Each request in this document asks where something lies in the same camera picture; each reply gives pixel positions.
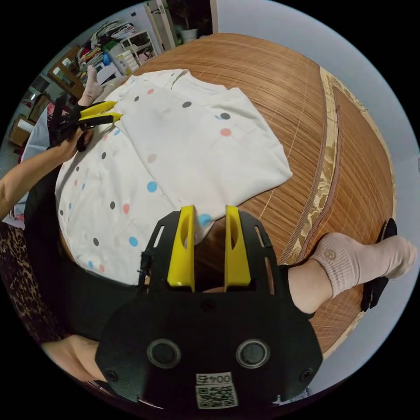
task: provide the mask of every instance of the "bamboo mat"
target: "bamboo mat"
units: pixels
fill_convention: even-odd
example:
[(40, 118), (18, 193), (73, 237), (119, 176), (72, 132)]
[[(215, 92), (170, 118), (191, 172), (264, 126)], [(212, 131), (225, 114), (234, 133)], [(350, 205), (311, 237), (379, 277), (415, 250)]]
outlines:
[[(240, 206), (261, 220), (279, 263), (303, 260), (328, 232), (375, 242), (395, 212), (391, 162), (373, 121), (339, 80), (295, 51), (236, 34), (177, 47), (136, 75), (178, 68), (240, 88), (282, 143), (293, 177)], [(198, 275), (223, 281), (224, 220), (197, 247), (196, 259)], [(326, 302), (311, 320), (324, 356), (360, 318), (361, 291)]]

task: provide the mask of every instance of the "white t-shirt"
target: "white t-shirt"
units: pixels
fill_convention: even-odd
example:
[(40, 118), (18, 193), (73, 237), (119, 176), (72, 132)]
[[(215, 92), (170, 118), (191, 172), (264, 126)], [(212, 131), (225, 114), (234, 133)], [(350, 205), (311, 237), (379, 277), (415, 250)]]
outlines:
[(227, 204), (292, 175), (280, 141), (238, 88), (163, 70), (132, 76), (107, 100), (124, 116), (97, 127), (56, 184), (61, 230), (87, 270), (136, 284), (161, 218), (193, 204), (199, 242)]

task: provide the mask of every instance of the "pink sock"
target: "pink sock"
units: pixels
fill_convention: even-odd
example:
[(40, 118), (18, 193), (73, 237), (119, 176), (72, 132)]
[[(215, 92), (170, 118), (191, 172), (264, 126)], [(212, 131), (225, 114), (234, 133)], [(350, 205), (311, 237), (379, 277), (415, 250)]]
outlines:
[(402, 276), (416, 258), (416, 247), (401, 236), (391, 236), (375, 245), (362, 245), (341, 233), (325, 235), (311, 256), (326, 271), (333, 297), (377, 277)]
[(98, 73), (92, 65), (87, 67), (87, 82), (83, 95), (90, 96), (94, 100), (104, 91), (96, 80), (97, 75)]

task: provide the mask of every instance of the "black slipper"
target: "black slipper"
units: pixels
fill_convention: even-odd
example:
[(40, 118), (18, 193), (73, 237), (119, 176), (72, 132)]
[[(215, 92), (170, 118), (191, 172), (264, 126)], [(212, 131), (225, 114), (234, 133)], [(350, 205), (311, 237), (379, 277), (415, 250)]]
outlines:
[[(386, 238), (397, 235), (397, 225), (394, 219), (389, 219), (383, 225), (381, 233), (376, 243), (383, 241)], [(381, 297), (386, 285), (388, 284), (387, 277), (377, 277), (371, 281), (368, 281), (363, 285), (363, 297), (362, 303), (360, 304), (360, 310), (366, 312), (368, 309), (374, 308)]]

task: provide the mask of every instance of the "cabinet door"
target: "cabinet door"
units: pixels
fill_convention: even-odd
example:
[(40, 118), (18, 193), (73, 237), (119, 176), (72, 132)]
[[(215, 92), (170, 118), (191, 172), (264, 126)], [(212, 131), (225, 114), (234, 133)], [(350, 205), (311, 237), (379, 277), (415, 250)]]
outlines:
[(77, 63), (78, 46), (72, 47), (48, 71), (48, 77), (54, 80), (62, 89), (75, 96), (82, 97), (84, 87), (77, 77), (79, 67)]

